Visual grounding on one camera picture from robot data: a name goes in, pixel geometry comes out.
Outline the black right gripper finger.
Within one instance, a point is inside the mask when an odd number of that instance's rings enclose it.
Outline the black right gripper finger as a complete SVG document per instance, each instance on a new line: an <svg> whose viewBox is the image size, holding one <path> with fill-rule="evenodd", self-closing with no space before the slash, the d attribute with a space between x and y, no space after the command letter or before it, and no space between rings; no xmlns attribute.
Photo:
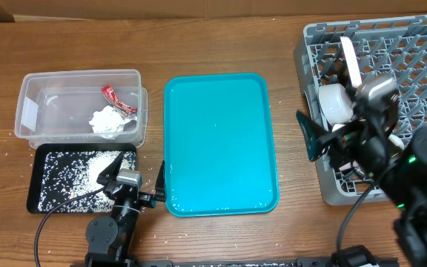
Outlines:
<svg viewBox="0 0 427 267"><path fill-rule="evenodd" d="M311 162L315 162L327 150L321 137L327 135L328 132L302 111L296 112L296 118L304 136L308 158Z"/></svg>
<svg viewBox="0 0 427 267"><path fill-rule="evenodd" d="M379 100L379 122L386 136L389 136L397 125L398 105L399 96L397 94L385 95Z"/></svg>

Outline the white bowl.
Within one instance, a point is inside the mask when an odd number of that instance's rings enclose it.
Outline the white bowl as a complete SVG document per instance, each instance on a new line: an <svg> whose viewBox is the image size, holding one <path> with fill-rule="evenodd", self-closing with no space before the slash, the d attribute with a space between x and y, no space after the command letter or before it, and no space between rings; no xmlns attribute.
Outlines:
<svg viewBox="0 0 427 267"><path fill-rule="evenodd" d="M342 127L344 127L344 126L345 126L344 124L335 124L335 125L332 127L332 131L337 131L337 130L339 130L340 128L342 128ZM339 170L340 170L340 171L346 171L346 170L349 170L349 169L355 168L355 167L357 167L357 166L358 166L358 163L357 163L356 161L353 161L353 162L346 163L345 165L343 165L343 166L339 167Z"/></svg>

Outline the white cup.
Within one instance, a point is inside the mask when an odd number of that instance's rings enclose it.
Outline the white cup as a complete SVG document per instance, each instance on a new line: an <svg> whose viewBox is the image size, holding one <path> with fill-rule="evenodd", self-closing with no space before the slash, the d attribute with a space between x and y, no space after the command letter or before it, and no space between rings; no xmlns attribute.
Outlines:
<svg viewBox="0 0 427 267"><path fill-rule="evenodd" d="M398 136L396 136L394 134L390 134L388 136L388 139L393 143L393 145L395 145L396 147L398 147L400 150L404 150L405 149L405 145L404 145L403 141Z"/></svg>

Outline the grey bowl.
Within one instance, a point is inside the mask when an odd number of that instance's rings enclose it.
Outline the grey bowl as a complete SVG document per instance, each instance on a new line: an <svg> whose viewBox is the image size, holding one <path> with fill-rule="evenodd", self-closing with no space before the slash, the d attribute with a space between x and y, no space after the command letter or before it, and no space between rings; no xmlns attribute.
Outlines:
<svg viewBox="0 0 427 267"><path fill-rule="evenodd" d="M330 125L344 124L354 114L351 99L341 84L319 87L318 100L322 114Z"/></svg>

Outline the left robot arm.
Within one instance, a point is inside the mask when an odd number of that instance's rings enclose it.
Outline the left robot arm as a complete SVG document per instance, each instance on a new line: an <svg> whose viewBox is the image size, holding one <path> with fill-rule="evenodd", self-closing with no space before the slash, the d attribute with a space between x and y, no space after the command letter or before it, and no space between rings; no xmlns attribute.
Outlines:
<svg viewBox="0 0 427 267"><path fill-rule="evenodd" d="M166 201L165 165L161 164L155 191L141 190L142 174L122 168L124 154L120 153L97 177L103 193L114 201L110 215L93 219L85 236L88 253L86 266L144 266L130 254L136 222L143 208L155 208Z"/></svg>

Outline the white tissue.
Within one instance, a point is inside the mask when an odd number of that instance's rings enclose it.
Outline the white tissue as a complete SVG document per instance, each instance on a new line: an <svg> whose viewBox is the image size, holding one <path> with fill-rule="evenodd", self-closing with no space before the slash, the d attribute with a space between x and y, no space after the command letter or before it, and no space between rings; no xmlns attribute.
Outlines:
<svg viewBox="0 0 427 267"><path fill-rule="evenodd" d="M126 124L136 121L137 116L124 118L112 106L105 106L101 111L95 111L89 125L95 134L101 134L104 139L115 139L124 130Z"/></svg>

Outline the red snack wrapper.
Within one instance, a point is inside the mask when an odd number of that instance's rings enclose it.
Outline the red snack wrapper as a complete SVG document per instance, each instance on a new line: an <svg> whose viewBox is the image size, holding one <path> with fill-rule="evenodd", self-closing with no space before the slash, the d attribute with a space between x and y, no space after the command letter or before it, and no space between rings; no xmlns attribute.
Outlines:
<svg viewBox="0 0 427 267"><path fill-rule="evenodd" d="M106 85L101 89L104 98L123 116L134 116L137 114L138 109L131 107L124 102L120 101L114 89L110 85Z"/></svg>

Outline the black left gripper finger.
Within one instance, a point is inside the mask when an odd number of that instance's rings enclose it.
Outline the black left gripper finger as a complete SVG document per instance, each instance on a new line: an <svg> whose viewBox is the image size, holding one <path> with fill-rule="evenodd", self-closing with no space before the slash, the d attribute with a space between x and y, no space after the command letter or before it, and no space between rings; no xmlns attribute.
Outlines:
<svg viewBox="0 0 427 267"><path fill-rule="evenodd" d="M100 185L107 185L109 182L116 179L124 159L124 153L120 152L118 156L107 166L97 177L97 182Z"/></svg>
<svg viewBox="0 0 427 267"><path fill-rule="evenodd" d="M156 179L155 184L155 200L157 202L165 202L166 201L166 193L165 193L165 161L162 161L159 173Z"/></svg>

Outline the large white plate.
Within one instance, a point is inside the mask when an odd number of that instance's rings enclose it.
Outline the large white plate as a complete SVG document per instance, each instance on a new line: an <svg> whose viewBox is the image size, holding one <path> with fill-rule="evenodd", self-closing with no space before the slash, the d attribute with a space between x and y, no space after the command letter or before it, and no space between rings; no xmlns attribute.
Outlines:
<svg viewBox="0 0 427 267"><path fill-rule="evenodd" d="M345 57L351 86L353 88L358 88L363 81L360 75L360 67L358 65L353 43L347 36L341 36L340 42L342 45L342 51Z"/></svg>

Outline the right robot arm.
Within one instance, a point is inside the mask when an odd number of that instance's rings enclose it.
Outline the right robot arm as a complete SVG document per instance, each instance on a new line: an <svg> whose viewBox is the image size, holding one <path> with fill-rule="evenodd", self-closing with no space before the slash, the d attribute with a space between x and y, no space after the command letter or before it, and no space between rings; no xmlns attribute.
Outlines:
<svg viewBox="0 0 427 267"><path fill-rule="evenodd" d="M413 266L427 266L427 126L400 149L389 140L397 124L397 95L356 99L352 121L325 131L296 113L309 159L328 154L336 167L357 163L369 188L379 187L401 211L394 221L397 242Z"/></svg>

